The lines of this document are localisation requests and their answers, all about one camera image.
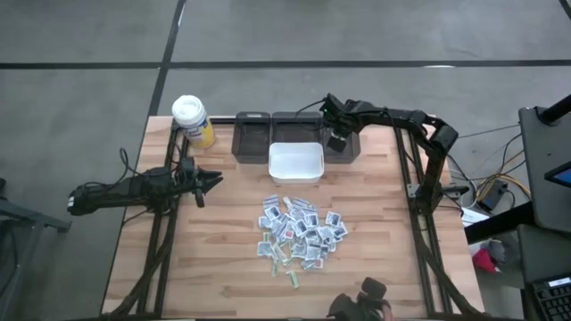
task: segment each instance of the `plastic jar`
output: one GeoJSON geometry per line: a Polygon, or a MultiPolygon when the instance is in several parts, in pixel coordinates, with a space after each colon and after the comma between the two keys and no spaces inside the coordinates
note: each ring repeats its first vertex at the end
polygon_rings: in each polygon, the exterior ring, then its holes
{"type": "Polygon", "coordinates": [[[193,95],[182,95],[172,104],[172,116],[194,148],[208,148],[215,140],[214,129],[203,102],[193,95]]]}

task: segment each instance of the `blue screen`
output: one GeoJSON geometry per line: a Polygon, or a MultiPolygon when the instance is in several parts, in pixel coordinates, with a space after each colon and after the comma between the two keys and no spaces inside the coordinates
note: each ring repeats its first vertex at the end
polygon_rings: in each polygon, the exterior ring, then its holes
{"type": "Polygon", "coordinates": [[[565,169],[564,171],[558,173],[555,178],[562,182],[571,184],[571,169],[565,169]]]}

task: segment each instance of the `keyboard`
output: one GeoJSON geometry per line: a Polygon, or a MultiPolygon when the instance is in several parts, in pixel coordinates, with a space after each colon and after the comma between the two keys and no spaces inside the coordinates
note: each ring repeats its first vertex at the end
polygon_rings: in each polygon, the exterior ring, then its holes
{"type": "Polygon", "coordinates": [[[544,280],[532,287],[543,320],[571,320],[571,276],[544,280]]]}

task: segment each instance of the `wooden table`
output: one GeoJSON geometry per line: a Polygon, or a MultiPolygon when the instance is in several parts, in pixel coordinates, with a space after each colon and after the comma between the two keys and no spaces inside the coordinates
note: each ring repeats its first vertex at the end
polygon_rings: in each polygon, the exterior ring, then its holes
{"type": "MultiPolygon", "coordinates": [[[[171,120],[149,119],[139,170],[162,166],[171,120]]],[[[236,162],[230,152],[232,125],[215,126],[215,131],[215,145],[190,153],[203,169],[222,171],[224,181],[206,195],[205,208],[198,209],[192,195],[181,199],[163,317],[322,318],[338,294],[355,298],[366,276],[387,285],[385,297],[397,317],[426,316],[391,128],[365,128],[360,157],[351,165],[327,164],[315,185],[275,185],[267,165],[236,162]],[[297,290],[285,267],[272,277],[271,259],[256,255],[262,239],[257,226],[261,201],[273,193],[316,204],[321,220],[328,210],[339,212],[350,231],[323,271],[303,271],[297,261],[292,265],[301,285],[297,290]]],[[[444,172],[443,182],[449,180],[444,172]]],[[[127,217],[140,210],[128,209],[127,217]]],[[[458,211],[439,208],[434,219],[446,272],[469,302],[483,310],[458,211]]],[[[102,312],[117,307],[140,277],[152,222],[148,214],[123,227],[102,312]]],[[[433,277],[431,284],[437,293],[433,277]]]]}

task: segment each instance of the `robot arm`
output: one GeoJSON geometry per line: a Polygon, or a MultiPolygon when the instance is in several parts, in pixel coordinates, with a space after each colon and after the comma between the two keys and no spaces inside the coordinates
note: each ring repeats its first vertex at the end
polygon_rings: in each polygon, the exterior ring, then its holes
{"type": "Polygon", "coordinates": [[[194,159],[185,157],[174,177],[170,169],[158,167],[115,185],[80,185],[70,193],[68,212],[80,216],[102,208],[144,205],[160,213],[174,197],[189,192],[194,194],[198,207],[204,207],[203,195],[222,181],[221,174],[196,168],[194,159]]]}
{"type": "Polygon", "coordinates": [[[415,204],[422,214],[431,214],[443,197],[440,176],[446,155],[458,138],[458,132],[443,120],[426,115],[423,111],[403,111],[375,107],[363,101],[348,100],[341,103],[328,94],[325,103],[319,108],[323,112],[323,123],[331,128],[331,138],[327,145],[341,152],[344,140],[351,133],[359,133],[365,126],[376,124],[409,130],[418,145],[426,151],[428,163],[424,181],[416,191],[415,204]],[[427,138],[423,125],[435,128],[427,138]]]}

